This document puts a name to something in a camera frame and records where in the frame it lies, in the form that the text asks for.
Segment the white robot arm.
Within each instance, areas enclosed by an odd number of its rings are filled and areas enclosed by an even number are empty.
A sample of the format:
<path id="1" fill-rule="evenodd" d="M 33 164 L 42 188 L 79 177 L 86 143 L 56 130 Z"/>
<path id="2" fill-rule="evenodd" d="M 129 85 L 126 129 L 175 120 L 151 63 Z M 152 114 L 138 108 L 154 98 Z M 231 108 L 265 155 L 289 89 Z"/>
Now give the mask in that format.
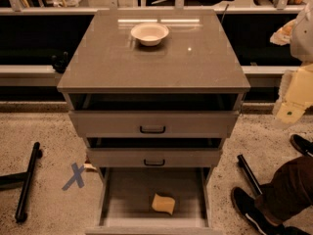
<path id="1" fill-rule="evenodd" d="M 270 38 L 275 44 L 289 43 L 291 55 L 301 61 L 295 70 L 286 70 L 273 108 L 276 126 L 288 128 L 313 106 L 313 5 L 307 4 L 297 17 Z"/>

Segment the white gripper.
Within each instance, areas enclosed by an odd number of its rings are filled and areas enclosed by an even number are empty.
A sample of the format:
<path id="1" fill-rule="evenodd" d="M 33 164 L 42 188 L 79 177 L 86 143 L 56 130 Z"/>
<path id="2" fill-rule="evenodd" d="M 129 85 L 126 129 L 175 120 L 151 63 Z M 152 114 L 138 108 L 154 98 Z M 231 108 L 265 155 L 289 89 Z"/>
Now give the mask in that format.
<path id="1" fill-rule="evenodd" d="M 273 123 L 289 128 L 313 106 L 313 64 L 287 70 L 281 80 L 279 99 L 273 108 Z"/>

